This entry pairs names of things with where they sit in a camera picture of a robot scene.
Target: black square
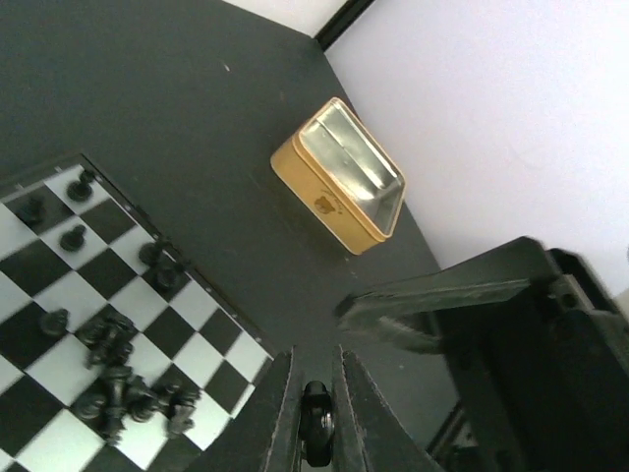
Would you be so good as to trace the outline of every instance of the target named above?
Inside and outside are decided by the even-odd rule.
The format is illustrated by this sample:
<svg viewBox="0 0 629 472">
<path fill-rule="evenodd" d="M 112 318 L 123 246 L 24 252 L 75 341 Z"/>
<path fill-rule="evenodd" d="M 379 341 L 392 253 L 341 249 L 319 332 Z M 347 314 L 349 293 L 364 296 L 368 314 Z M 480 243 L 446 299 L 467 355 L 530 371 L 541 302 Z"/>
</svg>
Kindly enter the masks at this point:
<svg viewBox="0 0 629 472">
<path fill-rule="evenodd" d="M 262 379 L 264 379 L 264 376 L 266 375 L 266 373 L 270 369 L 272 363 L 273 363 L 273 361 L 271 361 L 268 357 L 264 360 L 264 364 L 262 364 L 262 367 L 257 372 L 256 378 L 253 381 L 253 384 L 255 386 L 258 386 L 259 383 L 262 382 Z"/>
<path fill-rule="evenodd" d="M 86 211 L 81 215 L 81 219 L 107 244 L 112 243 L 136 225 L 111 199 Z"/>
<path fill-rule="evenodd" d="M 155 273 L 158 270 L 159 270 L 159 266 L 151 267 L 142 276 L 144 281 L 153 288 L 154 288 Z M 179 278 L 179 281 L 177 282 L 177 284 L 175 284 L 175 286 L 171 290 L 169 290 L 168 292 L 160 292 L 159 290 L 155 290 L 155 291 L 159 293 L 159 295 L 161 295 L 161 297 L 164 300 L 166 300 L 167 302 L 170 302 L 173 298 L 175 298 L 175 296 L 179 292 L 182 291 L 182 289 L 188 284 L 189 281 L 190 281 L 190 278 L 188 277 L 188 275 L 186 273 L 182 273 Z"/>
<path fill-rule="evenodd" d="M 37 240 L 2 261 L 0 270 L 32 297 L 68 273 L 70 267 Z"/>
<path fill-rule="evenodd" d="M 18 216 L 20 209 L 29 202 L 30 197 L 35 196 L 43 198 L 43 206 L 45 208 L 43 220 L 40 223 L 30 226 L 30 229 L 35 234 L 39 235 L 53 226 L 64 222 L 70 216 L 74 216 L 74 212 L 45 185 L 8 202 L 6 207 L 12 211 L 15 216 Z"/>
<path fill-rule="evenodd" d="M 0 395 L 0 448 L 15 457 L 62 407 L 43 386 L 23 376 Z"/>
<path fill-rule="evenodd" d="M 172 359 L 195 331 L 177 312 L 168 307 L 144 330 L 144 334 Z"/>
<path fill-rule="evenodd" d="M 241 328 L 220 308 L 214 312 L 199 331 L 223 355 L 232 347 L 241 332 Z"/>
<path fill-rule="evenodd" d="M 44 313 L 39 305 L 31 302 L 0 324 L 0 354 L 22 370 L 60 340 L 41 332 L 39 319 Z"/>
<path fill-rule="evenodd" d="M 160 388 L 161 385 L 176 383 L 180 384 L 183 389 L 198 390 L 199 387 L 193 380 L 182 372 L 176 365 L 171 364 L 166 372 L 152 385 L 153 389 Z"/>
<path fill-rule="evenodd" d="M 183 472 L 200 454 L 201 450 L 182 435 L 164 445 L 147 472 Z"/>
<path fill-rule="evenodd" d="M 104 447 L 89 462 L 83 472 L 141 472 L 141 468 L 132 462 L 116 447 Z"/>
<path fill-rule="evenodd" d="M 106 299 L 136 278 L 133 269 L 109 248 L 81 267 L 79 275 Z"/>
<path fill-rule="evenodd" d="M 247 385 L 249 385 L 247 379 L 241 376 L 229 362 L 223 361 L 216 374 L 205 386 L 205 391 L 227 413 L 231 413 Z"/>
<path fill-rule="evenodd" d="M 22 467 L 18 462 L 14 462 L 8 469 L 5 469 L 4 472 L 28 472 L 28 470 Z"/>
</svg>

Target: pawn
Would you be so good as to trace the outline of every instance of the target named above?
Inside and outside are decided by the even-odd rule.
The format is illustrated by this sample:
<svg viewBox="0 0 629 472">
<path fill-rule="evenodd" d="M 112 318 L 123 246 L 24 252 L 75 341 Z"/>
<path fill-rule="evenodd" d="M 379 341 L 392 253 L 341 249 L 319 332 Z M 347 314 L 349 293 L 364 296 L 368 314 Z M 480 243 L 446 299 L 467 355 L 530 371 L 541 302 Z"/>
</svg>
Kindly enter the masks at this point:
<svg viewBox="0 0 629 472">
<path fill-rule="evenodd" d="M 161 255 L 164 250 L 170 246 L 170 241 L 167 238 L 158 238 L 157 241 L 152 243 L 146 243 L 140 248 L 138 254 L 140 261 L 147 266 L 156 266 L 161 259 Z"/>
<path fill-rule="evenodd" d="M 75 253 L 86 243 L 86 228 L 78 224 L 70 231 L 65 232 L 59 240 L 59 245 L 65 251 Z"/>
<path fill-rule="evenodd" d="M 29 201 L 22 206 L 16 216 L 28 227 L 35 226 L 43 221 L 46 215 L 46 208 L 43 205 L 43 197 L 41 195 L 32 195 Z"/>
<path fill-rule="evenodd" d="M 63 308 L 44 313 L 39 319 L 39 328 L 46 336 L 61 337 L 66 333 L 70 314 Z"/>
<path fill-rule="evenodd" d="M 96 178 L 96 174 L 93 170 L 84 170 L 79 176 L 79 180 L 72 182 L 68 186 L 66 194 L 70 200 L 74 202 L 86 202 L 93 194 L 91 189 L 91 183 Z"/>
<path fill-rule="evenodd" d="M 73 410 L 80 419 L 93 420 L 100 416 L 106 403 L 107 397 L 104 394 L 87 393 L 79 397 Z"/>
<path fill-rule="evenodd" d="M 182 261 L 174 264 L 164 263 L 156 268 L 153 278 L 153 288 L 161 293 L 171 291 L 179 283 L 182 274 L 188 268 L 190 262 Z"/>
</svg>

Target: white wall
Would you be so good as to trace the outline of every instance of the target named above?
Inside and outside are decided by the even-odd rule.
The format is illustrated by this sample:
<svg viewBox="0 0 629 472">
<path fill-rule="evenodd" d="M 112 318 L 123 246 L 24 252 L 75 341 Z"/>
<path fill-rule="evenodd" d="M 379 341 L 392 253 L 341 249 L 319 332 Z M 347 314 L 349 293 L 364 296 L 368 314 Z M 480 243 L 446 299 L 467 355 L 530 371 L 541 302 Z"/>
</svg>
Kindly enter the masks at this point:
<svg viewBox="0 0 629 472">
<path fill-rule="evenodd" d="M 443 266 L 526 234 L 629 287 L 629 2 L 379 0 L 328 58 Z"/>
<path fill-rule="evenodd" d="M 261 17 L 314 36 L 345 0 L 225 0 Z"/>
</svg>

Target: fallen chess piece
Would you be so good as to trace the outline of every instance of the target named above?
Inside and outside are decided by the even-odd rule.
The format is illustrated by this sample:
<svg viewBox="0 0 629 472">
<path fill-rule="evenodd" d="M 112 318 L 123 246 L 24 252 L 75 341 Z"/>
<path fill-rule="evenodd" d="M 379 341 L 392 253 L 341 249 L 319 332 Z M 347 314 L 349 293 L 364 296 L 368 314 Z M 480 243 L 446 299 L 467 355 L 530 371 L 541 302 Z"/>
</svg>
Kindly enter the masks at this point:
<svg viewBox="0 0 629 472">
<path fill-rule="evenodd" d="M 127 382 L 127 390 L 125 391 L 125 404 L 136 403 L 145 397 L 157 398 L 157 394 L 151 390 L 146 383 L 144 383 L 144 377 L 133 376 Z"/>
<path fill-rule="evenodd" d="M 61 337 L 66 333 L 69 318 L 68 310 L 63 308 L 44 313 L 39 319 L 39 328 L 46 336 Z"/>
<path fill-rule="evenodd" d="M 129 341 L 134 330 L 134 323 L 113 309 L 104 316 L 98 315 L 89 320 L 79 329 L 77 336 L 79 340 L 86 340 L 91 348 L 86 367 L 126 364 L 134 350 Z"/>
<path fill-rule="evenodd" d="M 131 418 L 138 423 L 146 423 L 160 409 L 159 400 L 155 397 L 145 396 L 129 407 Z"/>
<path fill-rule="evenodd" d="M 109 445 L 115 445 L 120 441 L 120 435 L 125 426 L 122 418 L 127 412 L 124 406 L 125 385 L 131 376 L 132 369 L 129 366 L 114 366 L 105 369 L 100 378 L 108 391 L 109 401 L 105 408 L 105 424 L 102 434 Z"/>
<path fill-rule="evenodd" d="M 75 414 L 82 420 L 93 420 L 102 413 L 107 397 L 102 393 L 87 393 L 79 397 L 73 407 Z"/>
<path fill-rule="evenodd" d="M 59 246 L 64 251 L 69 253 L 75 253 L 86 243 L 86 227 L 82 224 L 78 224 L 70 231 L 63 233 L 59 240 Z"/>
<path fill-rule="evenodd" d="M 107 322 L 104 317 L 96 316 L 77 330 L 76 337 L 87 347 L 91 347 L 102 338 L 106 329 Z"/>
<path fill-rule="evenodd" d="M 124 366 L 134 352 L 134 345 L 127 340 L 116 343 L 106 355 L 104 364 L 107 366 Z"/>
<path fill-rule="evenodd" d="M 159 237 L 157 241 L 152 243 L 146 243 L 140 248 L 138 257 L 147 266 L 153 267 L 159 263 L 164 250 L 170 246 L 170 241 L 167 238 Z"/>
<path fill-rule="evenodd" d="M 164 415 L 170 416 L 170 404 L 173 397 L 180 389 L 181 382 L 179 380 L 165 383 L 164 385 L 160 385 L 155 389 L 155 393 L 157 393 L 159 409 Z"/>
<path fill-rule="evenodd" d="M 175 439 L 195 426 L 191 416 L 197 410 L 196 403 L 199 399 L 200 391 L 198 390 L 183 390 L 177 395 L 177 403 L 172 409 L 173 415 L 166 427 L 169 439 Z"/>
<path fill-rule="evenodd" d="M 93 194 L 91 183 L 96 178 L 96 174 L 92 170 L 84 170 L 79 176 L 79 180 L 71 182 L 68 185 L 66 194 L 70 200 L 74 202 L 86 202 Z"/>
<path fill-rule="evenodd" d="M 28 227 L 43 221 L 45 215 L 46 208 L 43 205 L 43 197 L 40 195 L 30 196 L 29 201 L 16 213 L 16 216 Z"/>
</svg>

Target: chessboard border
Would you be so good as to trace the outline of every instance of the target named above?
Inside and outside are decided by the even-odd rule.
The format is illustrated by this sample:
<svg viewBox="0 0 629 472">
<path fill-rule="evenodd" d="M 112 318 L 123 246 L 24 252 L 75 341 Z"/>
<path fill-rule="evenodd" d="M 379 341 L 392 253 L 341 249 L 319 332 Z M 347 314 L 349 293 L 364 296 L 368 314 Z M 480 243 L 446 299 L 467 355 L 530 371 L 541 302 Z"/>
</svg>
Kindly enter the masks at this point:
<svg viewBox="0 0 629 472">
<path fill-rule="evenodd" d="M 134 221 L 146 230 L 151 236 L 157 237 L 159 235 L 168 236 L 160 232 L 157 227 L 152 223 L 150 216 L 140 206 L 134 205 L 132 199 L 128 197 L 128 194 L 120 189 L 109 177 L 109 175 L 103 171 L 98 164 L 89 157 L 84 151 L 69 152 L 61 156 L 50 159 L 47 162 L 43 162 L 35 167 L 25 170 L 24 172 L 17 173 L 13 177 L 9 177 L 0 181 L 0 204 L 10 202 L 31 190 L 43 185 L 43 180 L 52 177 L 55 173 L 61 173 L 77 164 L 82 165 L 84 168 L 88 168 L 96 172 L 96 179 L 98 183 L 107 190 L 118 205 L 120 205 L 133 219 Z M 176 241 L 172 238 L 172 247 L 167 251 L 167 254 L 177 260 L 183 258 L 185 253 L 177 245 Z M 274 359 L 278 354 L 278 350 L 268 341 L 264 331 L 260 329 L 251 319 L 249 319 L 244 312 L 238 308 L 238 304 L 231 299 L 223 290 L 220 289 L 218 284 L 212 281 L 204 272 L 193 265 L 187 270 L 187 274 L 196 281 L 203 289 L 209 293 L 212 298 L 222 308 L 236 324 L 246 331 L 256 342 L 264 348 L 266 353 Z"/>
</svg>

